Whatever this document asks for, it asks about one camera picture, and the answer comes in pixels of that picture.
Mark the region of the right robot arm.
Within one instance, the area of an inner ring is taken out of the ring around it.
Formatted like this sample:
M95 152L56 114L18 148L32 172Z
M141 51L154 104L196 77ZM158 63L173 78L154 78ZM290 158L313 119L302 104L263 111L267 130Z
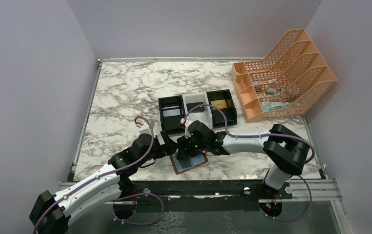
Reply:
M312 145L282 124L274 124L265 132L232 133L228 129L215 132L204 123L187 121L184 135L177 139L177 158L195 157L203 152L212 155L256 153L267 155L274 166L260 185L261 194L273 198L284 183L303 172Z

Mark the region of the brown leather card holder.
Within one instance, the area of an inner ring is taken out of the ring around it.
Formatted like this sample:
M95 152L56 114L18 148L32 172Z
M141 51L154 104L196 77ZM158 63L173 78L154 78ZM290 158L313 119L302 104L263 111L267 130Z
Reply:
M188 157L188 159L177 159L177 152L170 156L172 166L176 175L194 169L208 162L208 158L203 154L198 154L195 157Z

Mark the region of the black and white card tray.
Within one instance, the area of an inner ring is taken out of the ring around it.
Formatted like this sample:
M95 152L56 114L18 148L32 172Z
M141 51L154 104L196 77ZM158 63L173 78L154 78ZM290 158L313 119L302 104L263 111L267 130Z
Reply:
M180 120L188 114L187 119L198 120L210 129L237 124L237 110L229 89L193 93L158 99L161 129L169 135L184 132Z

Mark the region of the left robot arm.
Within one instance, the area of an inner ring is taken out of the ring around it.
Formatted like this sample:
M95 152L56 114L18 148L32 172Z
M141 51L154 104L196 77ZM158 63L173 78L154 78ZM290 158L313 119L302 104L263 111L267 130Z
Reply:
M162 131L164 143L152 134L140 134L132 145L113 155L95 173L54 194L41 193L29 215L35 234L64 234L82 215L112 200L135 199L134 183L129 179L146 162L170 156L177 151L177 143Z

